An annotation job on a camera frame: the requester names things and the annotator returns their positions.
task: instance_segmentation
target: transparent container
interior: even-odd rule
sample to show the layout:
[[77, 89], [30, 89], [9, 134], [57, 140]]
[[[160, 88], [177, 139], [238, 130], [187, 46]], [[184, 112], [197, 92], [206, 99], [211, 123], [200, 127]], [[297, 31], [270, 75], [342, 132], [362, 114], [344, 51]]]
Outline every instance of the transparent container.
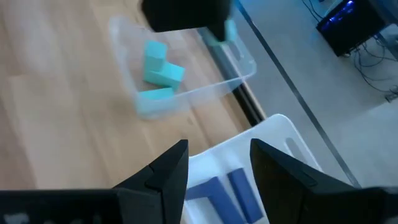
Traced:
[[[158, 118], [222, 97], [256, 73], [256, 63], [239, 36], [233, 42], [212, 47], [203, 38], [208, 35], [206, 28], [153, 33], [126, 17], [111, 18], [109, 34], [123, 84], [138, 114], [145, 118]], [[184, 79], [173, 97], [151, 100], [139, 95], [140, 91], [164, 88], [143, 80], [147, 40], [166, 44], [167, 61], [185, 68]], [[221, 73], [215, 60], [228, 69]]]

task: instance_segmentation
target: teal block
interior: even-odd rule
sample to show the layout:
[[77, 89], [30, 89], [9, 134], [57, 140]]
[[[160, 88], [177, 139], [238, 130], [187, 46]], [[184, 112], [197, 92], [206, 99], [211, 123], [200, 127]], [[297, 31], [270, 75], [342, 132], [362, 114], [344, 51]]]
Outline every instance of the teal block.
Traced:
[[144, 67], [159, 71], [166, 62], [167, 45], [153, 40], [147, 40], [145, 42], [144, 54]]
[[155, 111], [169, 110], [174, 106], [173, 103], [153, 102], [152, 100], [164, 100], [174, 96], [172, 88], [162, 88], [158, 90], [148, 90], [139, 92], [136, 100], [136, 110], [138, 114], [149, 114]]
[[209, 46], [218, 46], [221, 44], [225, 44], [228, 42], [235, 41], [236, 37], [238, 36], [238, 30], [236, 28], [236, 24], [232, 19], [227, 19], [225, 21], [225, 29], [226, 29], [226, 38], [225, 41], [219, 42], [217, 38], [207, 29], [204, 38], [206, 43]]
[[144, 69], [144, 80], [161, 86], [169, 86], [174, 91], [178, 90], [184, 76], [185, 68], [165, 62], [160, 71]]

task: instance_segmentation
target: wooden surface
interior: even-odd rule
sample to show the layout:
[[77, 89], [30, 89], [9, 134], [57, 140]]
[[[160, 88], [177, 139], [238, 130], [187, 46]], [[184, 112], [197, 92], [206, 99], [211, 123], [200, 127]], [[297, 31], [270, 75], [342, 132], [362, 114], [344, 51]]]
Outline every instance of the wooden surface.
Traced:
[[[111, 16], [144, 22], [136, 0], [0, 3], [0, 189], [111, 187], [179, 139], [197, 154], [249, 128], [233, 95], [136, 116], [108, 39]], [[204, 49], [189, 54], [220, 77]]]

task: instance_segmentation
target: blue foam block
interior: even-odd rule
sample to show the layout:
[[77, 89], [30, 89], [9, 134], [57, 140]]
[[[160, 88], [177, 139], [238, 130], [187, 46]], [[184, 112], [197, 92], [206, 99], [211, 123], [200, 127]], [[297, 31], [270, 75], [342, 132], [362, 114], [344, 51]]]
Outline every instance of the blue foam block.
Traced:
[[235, 22], [232, 19], [227, 19], [224, 24], [226, 30], [225, 41], [222, 42], [218, 41], [217, 38], [208, 29], [206, 29], [203, 38], [205, 39], [207, 45], [217, 46], [231, 41], [235, 41], [236, 37], [238, 36], [238, 30], [236, 28]]
[[145, 42], [144, 67], [159, 71], [166, 62], [167, 46], [153, 40]]
[[248, 223], [255, 223], [263, 217], [260, 206], [254, 196], [243, 168], [236, 169], [228, 174], [235, 196], [242, 208]]
[[158, 90], [149, 90], [139, 92], [136, 100], [136, 110], [139, 114], [147, 114], [153, 111], [164, 110], [173, 105], [165, 105], [163, 103], [152, 102], [151, 100], [163, 100], [174, 96], [172, 88], [162, 88]]
[[243, 217], [239, 214], [238, 209], [232, 203], [231, 198], [226, 193], [223, 185], [218, 177], [213, 177], [207, 182], [191, 187], [185, 192], [186, 200], [196, 198], [209, 198], [210, 203], [214, 206], [217, 214], [223, 223], [243, 224]]
[[156, 85], [169, 86], [177, 91], [184, 76], [185, 68], [165, 62], [160, 71], [144, 68], [144, 80]]

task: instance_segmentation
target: white plastic tray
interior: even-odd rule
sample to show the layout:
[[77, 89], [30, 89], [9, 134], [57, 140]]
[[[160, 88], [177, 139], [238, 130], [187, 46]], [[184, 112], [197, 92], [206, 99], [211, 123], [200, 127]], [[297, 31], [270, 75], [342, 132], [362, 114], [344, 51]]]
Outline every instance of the white plastic tray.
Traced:
[[[302, 162], [322, 171], [293, 123], [287, 117], [277, 114], [236, 137], [212, 147], [199, 155], [190, 157], [187, 188], [206, 182], [212, 177], [219, 177], [236, 208], [239, 209], [241, 216], [244, 217], [226, 176], [232, 170], [244, 168], [262, 212], [266, 214], [251, 169], [249, 151], [252, 138], [261, 139], [288, 155], [300, 155], [299, 157], [302, 158]], [[288, 144], [287, 141], [294, 142], [296, 145], [295, 149], [290, 149], [290, 143]], [[207, 198], [185, 201], [183, 219], [188, 224], [222, 223]], [[264, 216], [264, 218], [256, 223], [269, 222], [267, 217]]]
[[[145, 114], [140, 114], [145, 118], [157, 118], [224, 96], [256, 73], [256, 63], [239, 37], [218, 47], [237, 74], [225, 79], [218, 73], [208, 47], [196, 29], [153, 33], [132, 24], [126, 17], [114, 17], [109, 22], [109, 34], [124, 86], [135, 103], [140, 102], [140, 106], [148, 108]], [[139, 98], [140, 91], [156, 89], [156, 86], [143, 81], [144, 44], [147, 40], [167, 44], [167, 60], [185, 68], [184, 80], [174, 97], [164, 100]]]

